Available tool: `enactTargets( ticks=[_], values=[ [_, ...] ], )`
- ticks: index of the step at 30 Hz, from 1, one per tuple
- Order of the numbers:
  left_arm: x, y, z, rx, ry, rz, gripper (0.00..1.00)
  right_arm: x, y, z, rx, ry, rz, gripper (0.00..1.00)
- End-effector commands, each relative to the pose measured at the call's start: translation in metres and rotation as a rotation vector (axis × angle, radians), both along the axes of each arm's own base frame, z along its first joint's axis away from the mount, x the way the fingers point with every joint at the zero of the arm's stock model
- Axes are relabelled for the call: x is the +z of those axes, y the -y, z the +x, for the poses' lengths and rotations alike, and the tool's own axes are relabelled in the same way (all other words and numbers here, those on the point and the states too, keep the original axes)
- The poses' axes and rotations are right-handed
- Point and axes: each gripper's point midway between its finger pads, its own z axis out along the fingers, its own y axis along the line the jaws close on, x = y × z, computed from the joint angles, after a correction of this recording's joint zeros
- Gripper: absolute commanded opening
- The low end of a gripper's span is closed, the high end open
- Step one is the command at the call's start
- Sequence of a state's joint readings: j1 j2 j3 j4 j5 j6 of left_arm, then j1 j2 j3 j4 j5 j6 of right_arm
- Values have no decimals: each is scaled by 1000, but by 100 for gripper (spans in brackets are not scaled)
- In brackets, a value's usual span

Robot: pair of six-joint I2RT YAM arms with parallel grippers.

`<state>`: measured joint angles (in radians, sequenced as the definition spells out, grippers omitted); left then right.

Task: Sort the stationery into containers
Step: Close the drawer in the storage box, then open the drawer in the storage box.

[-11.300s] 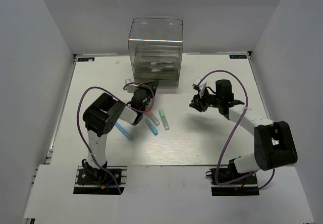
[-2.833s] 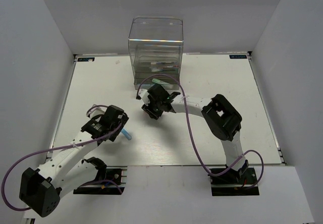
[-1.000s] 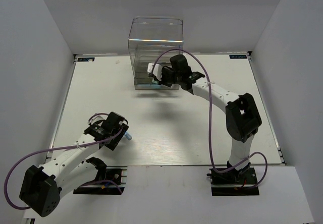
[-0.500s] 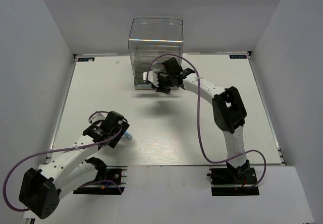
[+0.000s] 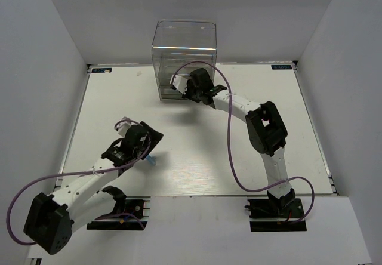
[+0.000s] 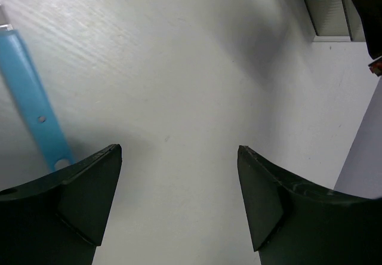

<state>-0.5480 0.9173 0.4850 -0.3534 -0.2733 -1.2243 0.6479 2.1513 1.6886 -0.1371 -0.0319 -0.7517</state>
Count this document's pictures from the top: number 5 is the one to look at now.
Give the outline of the light blue highlighter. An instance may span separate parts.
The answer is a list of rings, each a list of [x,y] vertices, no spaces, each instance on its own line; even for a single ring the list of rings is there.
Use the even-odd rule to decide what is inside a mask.
[[[151,165],[153,165],[153,166],[156,165],[156,159],[155,159],[154,157],[152,157],[152,156],[150,156],[150,155],[147,155],[147,156],[146,156],[146,160],[147,160]]]

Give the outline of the clear acrylic drawer organizer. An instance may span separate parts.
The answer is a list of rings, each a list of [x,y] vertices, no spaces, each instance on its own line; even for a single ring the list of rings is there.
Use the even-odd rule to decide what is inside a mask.
[[[156,25],[151,53],[159,99],[180,100],[181,93],[170,85],[174,74],[185,76],[204,68],[214,79],[216,24],[206,20],[163,19]]]

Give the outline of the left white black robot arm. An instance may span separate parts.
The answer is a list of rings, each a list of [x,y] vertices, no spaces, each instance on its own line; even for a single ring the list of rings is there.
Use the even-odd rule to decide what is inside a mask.
[[[23,231],[48,254],[61,251],[78,229],[99,217],[127,213],[126,194],[111,182],[144,160],[164,135],[143,121],[128,119],[118,122],[115,130],[120,138],[89,170],[55,192],[33,199]]]

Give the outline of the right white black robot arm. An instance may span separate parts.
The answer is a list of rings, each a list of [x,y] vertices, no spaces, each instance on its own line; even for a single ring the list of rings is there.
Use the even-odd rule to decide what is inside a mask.
[[[171,78],[171,86],[182,93],[182,97],[186,100],[201,102],[215,110],[228,113],[227,152],[236,183],[246,192],[266,191],[270,201],[270,211],[278,217],[284,216],[290,211],[291,202],[295,199],[294,189],[288,181],[284,157],[288,135],[286,126],[274,103],[268,101],[260,104],[240,97],[232,91],[227,79],[223,80],[225,86],[214,85],[207,70],[199,68],[190,74],[175,74]],[[268,186],[263,189],[247,189],[241,184],[235,172],[231,147],[233,117],[245,123],[249,141],[261,155],[268,181]]]

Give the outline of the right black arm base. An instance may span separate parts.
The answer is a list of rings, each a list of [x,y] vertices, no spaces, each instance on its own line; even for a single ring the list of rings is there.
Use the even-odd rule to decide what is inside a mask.
[[[281,213],[272,208],[268,199],[249,199],[244,208],[249,213],[251,232],[306,232],[303,205],[297,198]]]

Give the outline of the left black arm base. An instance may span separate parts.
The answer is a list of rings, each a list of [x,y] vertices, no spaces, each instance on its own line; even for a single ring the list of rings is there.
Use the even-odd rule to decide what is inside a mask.
[[[102,220],[94,220],[87,224],[87,230],[104,231],[143,231],[149,221],[150,197],[127,198],[124,211]]]

